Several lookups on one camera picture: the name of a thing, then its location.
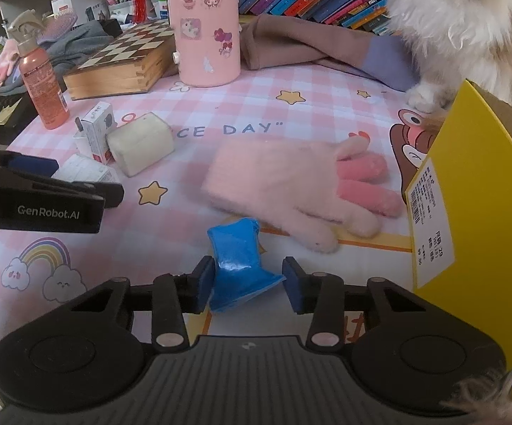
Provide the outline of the pink checkered table mat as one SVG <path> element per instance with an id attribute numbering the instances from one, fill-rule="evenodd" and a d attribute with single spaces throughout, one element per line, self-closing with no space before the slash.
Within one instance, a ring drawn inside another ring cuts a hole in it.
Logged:
<path id="1" fill-rule="evenodd" d="M 389 134 L 420 122 L 401 92 L 320 66 L 245 72 L 230 85 L 173 78 L 111 100 L 118 122 L 152 112 L 175 150 L 123 179 L 124 200 L 97 234 L 0 230 L 0 339 L 99 283 L 190 272 L 209 229 L 257 219 L 262 262 L 291 255 L 361 284 L 413 281 L 410 226 Z"/>

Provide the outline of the pink fuzzy glove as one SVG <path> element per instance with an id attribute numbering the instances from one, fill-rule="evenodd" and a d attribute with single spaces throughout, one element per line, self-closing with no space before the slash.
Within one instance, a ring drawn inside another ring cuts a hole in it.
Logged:
<path id="1" fill-rule="evenodd" d="M 372 238 L 383 217 L 397 218 L 403 211 L 401 195 L 381 186 L 388 164 L 369 143 L 361 131 L 338 143 L 226 140 L 202 191 L 222 210 L 258 219 L 307 249 L 330 253 L 338 247 L 334 225 Z"/>

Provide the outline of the wooden chess board box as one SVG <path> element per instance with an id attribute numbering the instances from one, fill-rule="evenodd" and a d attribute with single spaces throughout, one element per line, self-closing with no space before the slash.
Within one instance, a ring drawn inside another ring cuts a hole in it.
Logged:
<path id="1" fill-rule="evenodd" d="M 175 72 L 173 30 L 166 21 L 136 25 L 66 73 L 74 101 L 146 93 L 166 73 Z"/>

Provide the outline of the small white plug charger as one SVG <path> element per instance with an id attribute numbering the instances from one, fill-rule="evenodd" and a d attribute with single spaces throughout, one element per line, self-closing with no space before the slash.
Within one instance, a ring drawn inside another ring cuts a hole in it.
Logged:
<path id="1" fill-rule="evenodd" d="M 74 145 L 78 150 L 78 154 L 81 154 L 83 157 L 92 158 L 93 156 L 90 144 L 79 117 L 74 118 L 74 124 L 76 125 L 76 132 L 74 134 Z"/>

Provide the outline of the cream rounded cube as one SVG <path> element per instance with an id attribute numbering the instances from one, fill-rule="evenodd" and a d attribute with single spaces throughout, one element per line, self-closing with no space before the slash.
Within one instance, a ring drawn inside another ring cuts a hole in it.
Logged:
<path id="1" fill-rule="evenodd" d="M 127 177 L 136 176 L 175 150 L 170 125 L 152 112 L 117 127 L 106 140 Z"/>

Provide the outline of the fluffy cream cat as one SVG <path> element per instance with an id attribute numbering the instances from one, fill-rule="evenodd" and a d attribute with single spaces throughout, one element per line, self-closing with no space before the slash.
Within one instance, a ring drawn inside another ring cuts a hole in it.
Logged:
<path id="1" fill-rule="evenodd" d="M 449 108 L 464 81 L 512 106 L 512 0 L 387 1 L 419 73 L 410 107 Z"/>

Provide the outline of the yellow cardboard box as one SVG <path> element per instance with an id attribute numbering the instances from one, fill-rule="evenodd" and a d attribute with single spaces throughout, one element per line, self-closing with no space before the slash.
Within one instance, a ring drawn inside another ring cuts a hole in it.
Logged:
<path id="1" fill-rule="evenodd" d="M 406 192 L 414 292 L 512 368 L 512 107 L 466 81 Z"/>

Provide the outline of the clear pen holder cup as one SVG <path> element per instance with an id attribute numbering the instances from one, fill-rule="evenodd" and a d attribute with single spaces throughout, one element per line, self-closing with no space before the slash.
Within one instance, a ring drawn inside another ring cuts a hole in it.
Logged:
<path id="1" fill-rule="evenodd" d="M 105 0 L 109 16 L 116 19 L 121 25 L 128 25 L 134 22 L 135 4 L 134 0 Z"/>

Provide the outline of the small white red box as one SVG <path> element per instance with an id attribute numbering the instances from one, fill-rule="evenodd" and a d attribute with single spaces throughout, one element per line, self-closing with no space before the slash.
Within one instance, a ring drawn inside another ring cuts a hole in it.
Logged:
<path id="1" fill-rule="evenodd" d="M 81 119 L 81 125 L 91 157 L 101 164 L 107 164 L 112 159 L 112 154 L 106 136 L 117 127 L 112 105 L 98 102 Z"/>

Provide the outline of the pink spray bottle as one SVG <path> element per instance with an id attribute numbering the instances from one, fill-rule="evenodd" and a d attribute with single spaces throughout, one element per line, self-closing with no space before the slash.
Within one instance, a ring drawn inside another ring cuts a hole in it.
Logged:
<path id="1" fill-rule="evenodd" d="M 37 42 L 37 34 L 43 30 L 34 10 L 27 10 L 10 23 L 7 33 L 17 42 L 19 70 L 31 102 L 44 127 L 54 130 L 69 119 L 70 113 L 50 57 Z"/>

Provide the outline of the blue packet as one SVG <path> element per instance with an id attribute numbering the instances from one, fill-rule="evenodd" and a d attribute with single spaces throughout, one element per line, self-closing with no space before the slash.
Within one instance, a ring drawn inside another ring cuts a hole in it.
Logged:
<path id="1" fill-rule="evenodd" d="M 207 230 L 217 268 L 210 300 L 213 313 L 241 305 L 285 280 L 263 268 L 259 232 L 260 224 L 253 218 Z"/>

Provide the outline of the grey folded cloth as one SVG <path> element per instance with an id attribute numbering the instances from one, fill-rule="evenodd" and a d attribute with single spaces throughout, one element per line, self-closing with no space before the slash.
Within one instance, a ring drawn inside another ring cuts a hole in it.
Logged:
<path id="1" fill-rule="evenodd" d="M 67 89 L 63 77 L 76 66 L 85 63 L 88 58 L 112 42 L 114 38 L 108 35 L 98 21 L 87 22 L 62 35 L 57 41 L 44 43 L 42 47 L 46 50 L 55 72 L 55 78 L 64 92 Z M 12 67 L 11 73 L 4 73 L 0 79 L 1 96 L 24 94 L 27 88 L 19 73 L 19 65 Z"/>

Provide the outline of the green lid white jar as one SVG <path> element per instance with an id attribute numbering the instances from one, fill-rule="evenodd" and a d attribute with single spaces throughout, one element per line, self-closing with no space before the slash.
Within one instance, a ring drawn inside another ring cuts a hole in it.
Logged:
<path id="1" fill-rule="evenodd" d="M 158 18 L 169 18 L 168 0 L 155 0 L 155 12 Z"/>

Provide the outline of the brown purple folded garment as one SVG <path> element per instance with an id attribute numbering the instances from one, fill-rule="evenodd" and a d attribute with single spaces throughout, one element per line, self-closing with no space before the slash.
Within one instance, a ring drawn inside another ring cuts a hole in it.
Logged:
<path id="1" fill-rule="evenodd" d="M 249 70 L 317 63 L 406 91 L 419 81 L 413 56 L 396 35 L 261 15 L 241 29 L 241 59 Z"/>

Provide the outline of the pink sticker cylinder humidifier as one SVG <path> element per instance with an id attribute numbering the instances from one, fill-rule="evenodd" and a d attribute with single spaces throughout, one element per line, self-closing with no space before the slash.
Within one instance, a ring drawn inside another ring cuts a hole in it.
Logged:
<path id="1" fill-rule="evenodd" d="M 226 85 L 241 73 L 239 0 L 168 0 L 180 81 Z"/>

